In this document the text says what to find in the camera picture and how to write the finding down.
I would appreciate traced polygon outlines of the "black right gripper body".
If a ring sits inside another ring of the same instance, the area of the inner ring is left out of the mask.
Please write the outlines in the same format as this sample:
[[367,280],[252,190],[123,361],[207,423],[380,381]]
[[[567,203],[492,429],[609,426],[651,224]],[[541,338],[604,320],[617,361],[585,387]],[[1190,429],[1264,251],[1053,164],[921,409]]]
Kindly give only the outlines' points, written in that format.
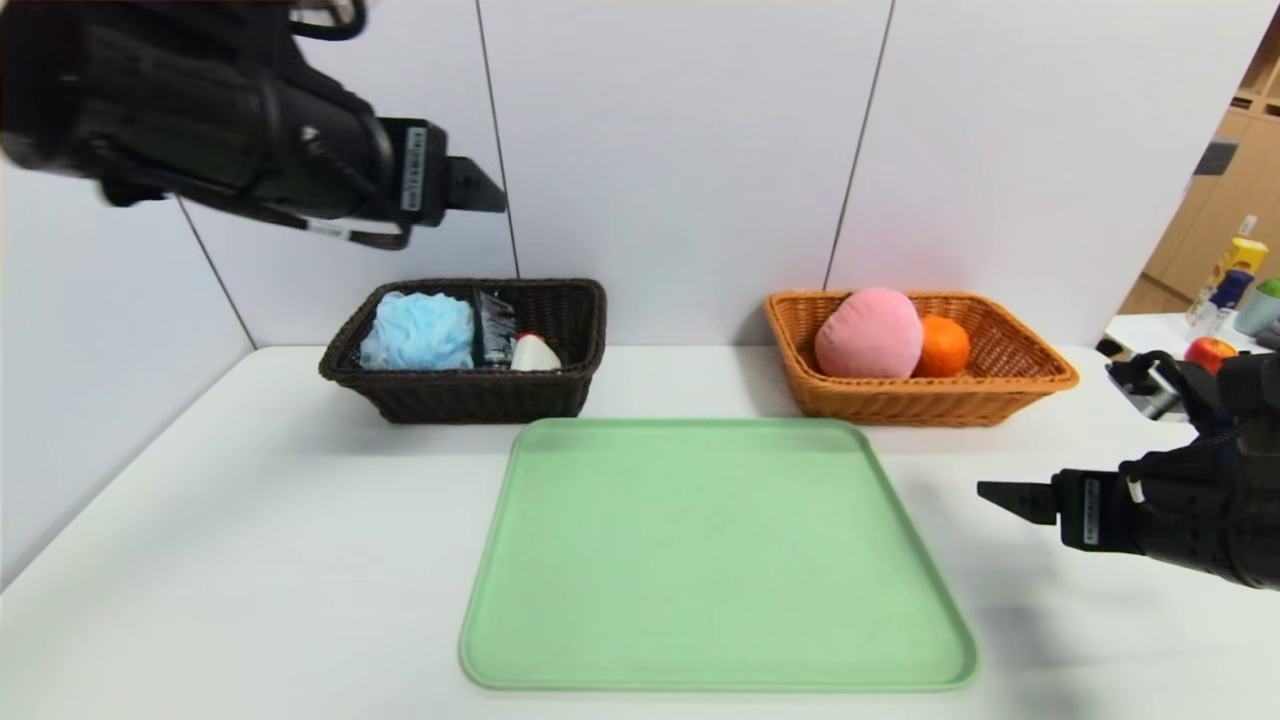
[[1211,451],[1149,452],[1114,471],[1062,470],[1052,486],[1068,547],[1236,573],[1225,525],[1230,495]]

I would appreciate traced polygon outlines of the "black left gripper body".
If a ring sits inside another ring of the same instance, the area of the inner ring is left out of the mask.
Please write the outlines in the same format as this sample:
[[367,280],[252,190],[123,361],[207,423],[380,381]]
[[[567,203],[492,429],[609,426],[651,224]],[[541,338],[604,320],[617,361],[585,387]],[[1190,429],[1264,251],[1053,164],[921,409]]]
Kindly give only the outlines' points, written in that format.
[[366,102],[326,105],[328,219],[435,225],[443,201],[433,183],[447,133],[421,118],[375,117]]

